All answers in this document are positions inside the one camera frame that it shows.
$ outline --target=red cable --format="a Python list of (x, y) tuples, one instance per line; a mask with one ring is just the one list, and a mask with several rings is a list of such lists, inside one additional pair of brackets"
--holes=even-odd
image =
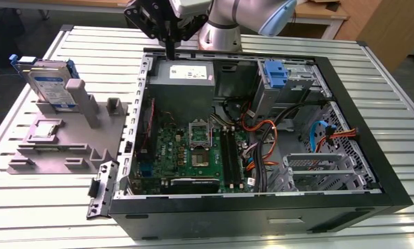
[(145, 134), (143, 143), (142, 143), (142, 146), (141, 146), (139, 150), (143, 149), (146, 138), (149, 137), (149, 132), (150, 132), (150, 129), (151, 129), (153, 115), (154, 115), (154, 99), (151, 99), (151, 115), (150, 115), (150, 119), (149, 119), (149, 125), (146, 127), (146, 134)]

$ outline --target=connector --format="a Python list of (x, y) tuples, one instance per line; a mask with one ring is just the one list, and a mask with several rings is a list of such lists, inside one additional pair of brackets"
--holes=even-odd
[(324, 127), (324, 141), (330, 146), (334, 146), (332, 140), (330, 139), (330, 136), (335, 132), (335, 125), (326, 126)]

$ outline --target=metal rail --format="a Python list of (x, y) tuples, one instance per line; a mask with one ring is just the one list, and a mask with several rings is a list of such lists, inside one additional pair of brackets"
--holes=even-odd
[[(195, 49), (196, 41), (182, 43)], [(137, 90), (142, 48), (158, 47), (137, 30), (81, 27), (59, 32), (46, 59), (71, 58), (95, 99), (126, 100)], [(244, 52), (328, 57), (414, 201), (414, 104), (367, 49), (355, 42), (242, 35)], [(6, 163), (37, 108), (25, 87), (0, 126), (0, 247), (82, 248), (414, 248), (414, 206), (336, 233), (202, 240), (133, 241), (111, 219), (85, 220), (91, 175), (9, 175)]]

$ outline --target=metal bracket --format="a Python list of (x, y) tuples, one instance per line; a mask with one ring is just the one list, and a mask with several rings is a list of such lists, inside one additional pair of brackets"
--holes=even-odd
[(95, 178), (91, 179), (87, 195), (90, 201), (86, 211), (86, 219), (110, 218), (109, 210), (114, 193), (118, 162), (107, 161), (101, 164)]

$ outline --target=gray power supply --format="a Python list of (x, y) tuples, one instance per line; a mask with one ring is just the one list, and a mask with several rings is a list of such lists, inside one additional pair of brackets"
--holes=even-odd
[(171, 113), (178, 126), (195, 119), (207, 120), (214, 96), (212, 63), (162, 61), (154, 75), (147, 86), (157, 111)]

